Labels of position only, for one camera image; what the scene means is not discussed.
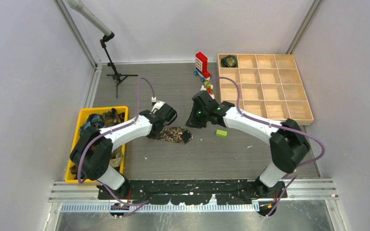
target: white wall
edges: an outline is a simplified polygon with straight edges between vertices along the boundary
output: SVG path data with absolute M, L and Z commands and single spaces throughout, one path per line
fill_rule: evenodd
M 82 0 L 116 37 L 114 62 L 194 61 L 199 51 L 284 53 L 312 0 Z M 103 34 L 73 14 L 93 56 L 108 62 Z
M 324 1 L 294 52 L 350 226 L 370 230 L 370 2 Z
M 0 0 L 0 230 L 42 230 L 92 74 L 52 0 Z

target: gray tabletop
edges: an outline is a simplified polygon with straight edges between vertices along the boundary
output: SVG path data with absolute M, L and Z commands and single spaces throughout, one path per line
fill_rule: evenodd
M 193 74 L 195 64 L 125 64 L 117 65 L 117 70 L 146 77 L 153 85 L 157 99 L 167 102 L 178 112 L 178 118 L 170 127 L 185 128 L 193 105 L 192 96 L 202 85 Z M 209 63 L 208 70 L 212 76 L 217 76 L 216 63 Z M 107 66 L 102 69 L 93 107 L 126 105 L 130 110 L 129 117 L 135 117 L 138 78 L 126 79 L 119 86 L 119 97 L 116 98 L 115 81 L 106 74 L 112 74 Z M 218 93 L 217 86 L 214 84 L 215 93 Z M 140 105 L 141 111 L 152 108 L 151 90 L 145 82 L 141 84 Z M 227 137 L 217 137 L 217 129 L 227 131 Z M 269 146 L 241 131 L 210 123 L 207 128 L 189 130 L 194 139 L 187 144 L 146 137 L 129 142 L 124 175 L 133 180 L 254 179 L 271 161 Z M 301 167 L 297 173 L 300 178 L 318 178 L 314 164 Z

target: yellow plastic bin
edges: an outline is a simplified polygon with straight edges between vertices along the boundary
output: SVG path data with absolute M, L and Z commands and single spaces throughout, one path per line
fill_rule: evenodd
M 103 114 L 104 112 L 110 110 L 111 108 L 115 108 L 117 110 L 117 113 L 125 113 L 124 115 L 124 121 L 128 120 L 128 107 L 126 106 L 117 106 L 117 107 L 95 107 L 95 108 L 83 108 L 80 110 L 79 117 L 77 119 L 77 124 L 76 124 L 76 130 L 74 131 L 74 138 L 73 138 L 73 145 L 71 147 L 70 152 L 74 149 L 74 146 L 76 146 L 77 141 L 80 139 L 79 135 L 79 129 L 81 125 L 89 118 L 89 115 L 91 114 Z M 124 159 L 125 159 L 125 144 L 122 145 L 121 147 L 121 153 L 123 155 L 121 164 L 120 164 L 120 173 L 123 174 L 124 172 Z M 68 184 L 77 184 L 78 181 L 75 180 L 75 174 L 71 174 L 70 168 L 74 166 L 75 164 L 71 162 L 69 159 L 69 162 L 67 164 L 66 168 L 66 175 L 65 175 L 65 181 Z M 95 180 L 89 180 L 87 179 L 84 183 L 95 183 L 97 181 Z

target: patterned fabric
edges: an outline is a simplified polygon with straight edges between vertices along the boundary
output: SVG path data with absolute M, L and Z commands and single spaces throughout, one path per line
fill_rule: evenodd
M 90 126 L 93 126 L 97 129 L 112 127 L 116 124 L 121 123 L 124 120 L 124 113 L 117 113 L 115 108 L 100 114 L 91 114 L 89 118 L 81 125 L 79 129 L 79 135 L 81 135 L 84 130 Z
M 186 144 L 193 138 L 194 136 L 191 134 L 191 132 L 189 132 L 188 129 L 181 127 L 172 127 L 164 128 L 160 136 L 153 137 L 151 139 Z

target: camouflage cloth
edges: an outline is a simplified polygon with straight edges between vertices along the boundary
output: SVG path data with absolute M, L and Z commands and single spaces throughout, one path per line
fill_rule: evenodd
M 161 132 L 161 135 L 152 137 L 151 139 L 186 144 L 193 138 L 194 136 L 189 132 L 188 129 L 172 127 L 164 128 L 164 130 Z
M 120 166 L 121 164 L 121 161 L 122 161 L 122 158 L 124 156 L 122 155 L 122 151 L 121 151 L 121 146 L 116 148 L 113 153 L 111 154 L 111 160 L 110 160 L 110 165 L 113 167 L 113 168 L 117 168 Z

